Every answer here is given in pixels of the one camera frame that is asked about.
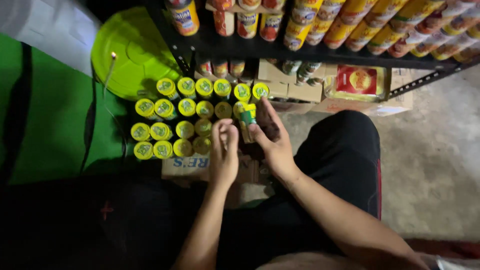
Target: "person's left hand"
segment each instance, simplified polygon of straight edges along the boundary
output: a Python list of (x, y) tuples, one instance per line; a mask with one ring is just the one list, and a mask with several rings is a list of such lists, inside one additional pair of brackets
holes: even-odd
[(212, 126), (210, 181), (212, 187), (230, 189), (239, 170), (237, 154), (239, 131), (232, 119), (221, 119)]

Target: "gray floor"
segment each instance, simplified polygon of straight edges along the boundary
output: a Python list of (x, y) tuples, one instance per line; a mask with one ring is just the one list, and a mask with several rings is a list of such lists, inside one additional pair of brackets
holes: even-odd
[[(382, 147), (382, 221), (404, 237), (480, 240), (480, 66), (418, 89), (414, 109), (372, 118)], [(294, 152), (328, 114), (282, 114)], [(242, 201), (267, 197), (244, 184)]]

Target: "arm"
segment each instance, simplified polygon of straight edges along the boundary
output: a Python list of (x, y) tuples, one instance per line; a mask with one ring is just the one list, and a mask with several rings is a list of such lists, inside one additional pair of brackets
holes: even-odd
[(398, 234), (299, 170), (285, 127), (272, 105), (266, 99), (262, 102), (278, 125), (280, 139), (270, 141), (257, 125), (250, 125), (250, 132), (264, 150), (273, 174), (335, 244), (368, 269), (428, 269)]
[(215, 269), (223, 207), (239, 167), (238, 139), (239, 132), (231, 119), (223, 119), (213, 125), (208, 188), (173, 266), (175, 270)]

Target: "person's right hand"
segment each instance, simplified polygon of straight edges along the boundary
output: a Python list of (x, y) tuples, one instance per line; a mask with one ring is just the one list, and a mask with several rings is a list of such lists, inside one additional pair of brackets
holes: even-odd
[(250, 124), (248, 126), (249, 131), (255, 141), (262, 147), (265, 153), (265, 159), (272, 170), (272, 173), (281, 181), (294, 181), (297, 180), (301, 171), (293, 161), (292, 145), (288, 132), (283, 126), (280, 117), (275, 112), (272, 104), (265, 98), (259, 101), (262, 102), (270, 115), (272, 121), (277, 124), (280, 130), (280, 139), (276, 142), (272, 142), (267, 138), (265, 133), (260, 129), (257, 124)]

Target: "hand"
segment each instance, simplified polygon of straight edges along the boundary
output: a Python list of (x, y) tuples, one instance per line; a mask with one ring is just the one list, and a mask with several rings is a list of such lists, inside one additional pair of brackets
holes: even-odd
[(292, 181), (300, 177), (301, 171), (293, 161), (292, 145), (288, 132), (283, 126), (282, 121), (275, 112), (270, 102), (265, 97), (259, 101), (262, 102), (272, 121), (278, 126), (280, 130), (280, 139), (276, 142), (269, 140), (265, 133), (257, 124), (250, 124), (248, 126), (254, 140), (262, 147), (265, 153), (265, 159), (272, 169), (275, 177), (280, 178), (281, 181)]
[(232, 119), (218, 120), (212, 126), (210, 181), (212, 187), (230, 189), (239, 170), (239, 131)]

